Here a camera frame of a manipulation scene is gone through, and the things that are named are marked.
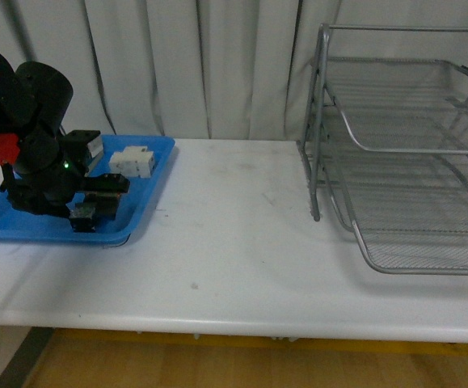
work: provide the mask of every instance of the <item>plastic tray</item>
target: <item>plastic tray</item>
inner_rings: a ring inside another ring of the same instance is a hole
[[[116,151],[126,146],[148,146],[154,152],[154,168],[151,178],[129,178],[128,194],[122,196],[116,219],[103,220],[94,233],[75,233],[67,219],[52,216],[35,216],[16,211],[0,192],[0,239],[37,242],[119,244],[135,230],[142,214],[167,164],[175,141],[170,137],[108,136],[103,135],[104,156],[91,175],[109,172],[108,160]],[[69,204],[80,202],[83,194],[76,194]]]

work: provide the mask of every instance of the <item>white block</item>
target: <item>white block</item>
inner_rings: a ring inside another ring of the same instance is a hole
[[[115,152],[108,165],[112,174],[122,174],[127,178],[150,178],[154,153],[146,146],[131,145],[122,152]]]

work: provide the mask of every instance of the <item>curtain fold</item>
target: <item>curtain fold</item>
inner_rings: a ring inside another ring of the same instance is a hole
[[[196,3],[148,0],[147,15],[165,134],[209,137]]]
[[[103,133],[297,139],[320,23],[468,26],[460,0],[0,0],[0,51],[74,87],[63,125]],[[336,31],[332,55],[468,65],[468,34]]]
[[[145,1],[86,0],[86,10],[116,131],[163,134]]]

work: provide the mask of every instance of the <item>white table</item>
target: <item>white table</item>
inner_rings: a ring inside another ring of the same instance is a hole
[[[293,142],[174,156],[122,247],[0,242],[0,325],[468,343],[468,276],[370,269]]]

